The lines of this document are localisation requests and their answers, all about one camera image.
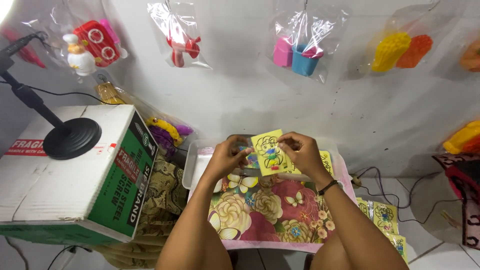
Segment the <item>hand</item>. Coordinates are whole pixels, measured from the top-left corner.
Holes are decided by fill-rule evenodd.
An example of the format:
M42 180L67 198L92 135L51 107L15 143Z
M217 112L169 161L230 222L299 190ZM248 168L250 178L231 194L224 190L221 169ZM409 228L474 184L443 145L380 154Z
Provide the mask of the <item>hand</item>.
M253 152L253 149L247 148L240 151L238 147L233 147L236 142L248 143L246 138L233 135L221 144L216 145L203 176L216 183L229 175L235 168L240 167L243 170L248 165L246 157Z
M315 139L289 132L280 136L277 142L301 173L321 184L329 184L332 181L332 177L322 163Z

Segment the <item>plastic tray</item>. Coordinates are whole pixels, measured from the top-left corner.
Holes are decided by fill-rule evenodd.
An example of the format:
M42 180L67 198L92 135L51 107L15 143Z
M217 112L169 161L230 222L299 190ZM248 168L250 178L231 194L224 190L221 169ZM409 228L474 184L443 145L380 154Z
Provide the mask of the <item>plastic tray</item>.
M315 138L319 150L328 151L330 153L330 158L332 159L332 167L334 173L334 179L342 175L342 157L338 153L336 144L326 138ZM183 172L182 185L186 189L193 190L197 186L198 180L202 176L205 168L207 167L208 162L210 161L215 146L221 143L222 139L198 139L194 140L188 147L187 161L185 162L185 170ZM233 174L238 175L248 175L248 176L262 176L260 174L260 169L235 169ZM296 181L307 181L311 182L312 180L304 174L293 174L293 173L279 173L279 178L290 179ZM215 192L218 192L221 187L221 182L217 183Z

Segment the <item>red fragile label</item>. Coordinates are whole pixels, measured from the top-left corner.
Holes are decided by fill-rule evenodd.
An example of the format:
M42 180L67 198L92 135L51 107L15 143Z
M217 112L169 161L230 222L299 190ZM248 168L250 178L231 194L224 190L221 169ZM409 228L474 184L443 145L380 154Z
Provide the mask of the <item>red fragile label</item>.
M5 155L46 157L43 151L43 140L18 139Z
M120 169L128 176L128 178L130 178L133 183L137 183L140 169L132 157L125 152L123 147L120 147L120 150L115 157L115 164L120 167Z

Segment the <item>black bracelet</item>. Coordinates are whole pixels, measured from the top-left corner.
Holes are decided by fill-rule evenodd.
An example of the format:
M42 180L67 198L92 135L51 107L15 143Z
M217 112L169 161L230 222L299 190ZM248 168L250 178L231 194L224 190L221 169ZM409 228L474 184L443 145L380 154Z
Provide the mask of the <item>black bracelet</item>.
M322 190L320 190L320 191L318 192L318 195L322 196L323 194L325 194L325 191L327 191L327 189L329 189L331 186L333 186L333 185L335 185L335 184L337 184L337 183L338 183L337 180L331 181L330 184L328 184L326 187L324 187Z

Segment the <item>white chef figurine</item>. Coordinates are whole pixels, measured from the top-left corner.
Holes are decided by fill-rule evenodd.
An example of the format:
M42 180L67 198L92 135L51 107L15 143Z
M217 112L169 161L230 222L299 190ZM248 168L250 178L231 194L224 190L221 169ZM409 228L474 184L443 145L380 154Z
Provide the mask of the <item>white chef figurine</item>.
M78 75L88 76L96 71L95 57L78 44L78 37L74 34L66 34L63 40L68 43L68 64L75 69Z

